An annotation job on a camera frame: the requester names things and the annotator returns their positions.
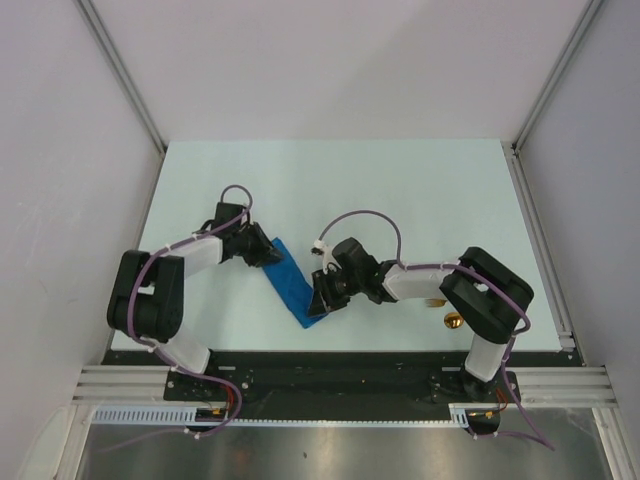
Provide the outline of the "blue cloth napkin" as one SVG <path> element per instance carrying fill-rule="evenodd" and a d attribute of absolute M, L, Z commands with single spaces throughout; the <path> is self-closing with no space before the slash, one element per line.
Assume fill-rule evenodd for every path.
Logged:
<path fill-rule="evenodd" d="M 284 242 L 275 237 L 272 244 L 282 254 L 275 264 L 263 267 L 270 284 L 302 328 L 308 329 L 326 317 L 326 314 L 308 314 L 313 298 L 313 288 L 297 265 Z"/>

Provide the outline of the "gold spoon green handle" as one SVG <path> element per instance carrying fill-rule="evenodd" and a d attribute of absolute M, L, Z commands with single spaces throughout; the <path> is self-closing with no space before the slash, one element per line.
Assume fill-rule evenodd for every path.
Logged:
<path fill-rule="evenodd" d="M 447 313 L 444 316 L 443 322 L 444 325 L 451 330 L 461 328 L 465 323 L 463 317 L 458 312 Z"/>

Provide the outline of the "gold fork green handle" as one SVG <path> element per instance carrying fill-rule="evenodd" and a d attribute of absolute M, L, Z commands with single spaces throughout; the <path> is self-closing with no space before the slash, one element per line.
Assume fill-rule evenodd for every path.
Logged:
<path fill-rule="evenodd" d="M 444 307 L 448 303 L 445 299 L 426 299 L 425 304 L 428 308 L 441 308 Z"/>

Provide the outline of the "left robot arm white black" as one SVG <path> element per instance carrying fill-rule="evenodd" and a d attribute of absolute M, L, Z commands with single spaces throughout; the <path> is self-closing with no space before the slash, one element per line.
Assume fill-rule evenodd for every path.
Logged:
<path fill-rule="evenodd" d="M 250 207 L 218 202 L 215 215 L 188 238 L 156 253 L 128 250 L 120 260 L 106 319 L 109 327 L 188 370 L 186 387 L 214 397 L 220 374 L 208 367 L 211 352 L 183 325 L 186 280 L 235 257 L 254 268 L 277 265 L 284 252 L 253 221 Z"/>

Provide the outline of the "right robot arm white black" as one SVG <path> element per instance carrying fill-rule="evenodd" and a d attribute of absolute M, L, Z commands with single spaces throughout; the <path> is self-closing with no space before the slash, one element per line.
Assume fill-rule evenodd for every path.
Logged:
<path fill-rule="evenodd" d="M 343 309 L 359 294 L 378 305 L 411 299 L 450 304 L 473 331 L 459 376 L 463 393 L 484 401 L 496 391 L 517 325 L 530 325 L 526 311 L 534 291 L 487 251 L 469 247 L 456 263 L 402 265 L 379 262 L 348 238 L 334 247 L 317 240 L 312 253 L 322 258 L 322 268 L 312 273 L 311 317 Z"/>

